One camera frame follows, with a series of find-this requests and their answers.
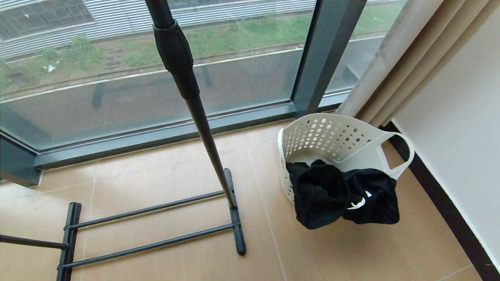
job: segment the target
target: basket handle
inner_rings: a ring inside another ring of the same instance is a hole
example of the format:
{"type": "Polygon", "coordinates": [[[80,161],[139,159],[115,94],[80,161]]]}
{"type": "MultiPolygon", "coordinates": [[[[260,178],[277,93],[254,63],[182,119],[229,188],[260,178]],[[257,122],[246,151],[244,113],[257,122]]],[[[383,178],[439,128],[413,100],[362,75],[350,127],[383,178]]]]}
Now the basket handle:
{"type": "Polygon", "coordinates": [[[390,139],[393,136],[399,136],[400,138],[402,138],[404,140],[404,142],[406,143],[406,146],[408,146],[408,150],[409,150],[408,160],[406,162],[404,162],[403,164],[395,167],[394,169],[389,169],[389,171],[387,173],[392,178],[398,179],[401,176],[401,174],[405,171],[405,169],[408,168],[408,166],[412,163],[413,157],[415,156],[415,148],[414,148],[412,142],[406,136],[404,136],[403,134],[398,133],[398,132],[387,132],[387,134],[384,137],[385,140],[382,141],[380,144],[387,141],[388,139],[390,139]]]}

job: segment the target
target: black plastic joint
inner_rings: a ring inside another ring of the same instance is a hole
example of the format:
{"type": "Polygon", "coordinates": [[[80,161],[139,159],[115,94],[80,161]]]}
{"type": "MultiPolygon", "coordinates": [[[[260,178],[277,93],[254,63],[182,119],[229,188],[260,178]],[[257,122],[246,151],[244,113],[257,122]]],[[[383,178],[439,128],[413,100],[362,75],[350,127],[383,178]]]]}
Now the black plastic joint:
{"type": "Polygon", "coordinates": [[[193,56],[177,21],[169,28],[157,28],[153,25],[156,48],[166,70],[170,72],[185,100],[200,95],[200,89],[193,72],[193,56]]]}

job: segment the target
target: black garment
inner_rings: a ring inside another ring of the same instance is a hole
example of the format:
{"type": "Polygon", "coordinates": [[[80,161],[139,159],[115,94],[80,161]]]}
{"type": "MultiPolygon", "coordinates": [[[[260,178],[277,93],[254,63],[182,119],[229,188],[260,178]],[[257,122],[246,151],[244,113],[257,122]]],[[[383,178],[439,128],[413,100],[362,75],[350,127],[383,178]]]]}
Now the black garment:
{"type": "Polygon", "coordinates": [[[341,216],[357,224],[395,224],[399,221],[396,180],[377,169],[341,172],[316,160],[286,163],[297,220],[317,229],[341,216]]]}

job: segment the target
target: grass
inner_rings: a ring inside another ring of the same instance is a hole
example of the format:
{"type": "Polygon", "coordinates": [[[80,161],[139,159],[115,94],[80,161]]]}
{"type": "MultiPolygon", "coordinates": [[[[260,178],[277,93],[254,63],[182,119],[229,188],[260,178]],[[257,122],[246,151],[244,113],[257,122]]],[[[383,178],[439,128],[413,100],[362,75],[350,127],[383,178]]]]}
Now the grass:
{"type": "MultiPolygon", "coordinates": [[[[353,35],[388,30],[403,5],[404,2],[367,5],[353,35]]],[[[250,49],[303,43],[310,22],[309,14],[284,17],[268,14],[258,20],[246,18],[224,26],[189,29],[184,34],[193,58],[198,59],[250,49]]],[[[31,75],[40,78],[39,85],[46,85],[107,73],[110,70],[105,69],[104,52],[120,49],[124,53],[123,65],[114,68],[114,71],[161,64],[155,41],[151,36],[91,44],[85,36],[78,35],[60,52],[46,48],[38,52],[38,57],[8,65],[0,64],[0,93],[18,90],[6,75],[9,68],[24,67],[31,75]],[[56,67],[52,73],[43,68],[48,64],[56,67]]]]}

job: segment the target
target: beige curtain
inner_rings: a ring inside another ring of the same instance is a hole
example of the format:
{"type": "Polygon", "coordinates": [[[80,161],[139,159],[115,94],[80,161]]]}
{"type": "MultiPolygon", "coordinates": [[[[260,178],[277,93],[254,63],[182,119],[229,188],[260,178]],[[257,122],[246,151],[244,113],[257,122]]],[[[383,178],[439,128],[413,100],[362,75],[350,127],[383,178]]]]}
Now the beige curtain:
{"type": "Polygon", "coordinates": [[[488,2],[408,0],[363,76],[335,113],[375,127],[386,125],[417,94],[419,84],[488,2]]]}

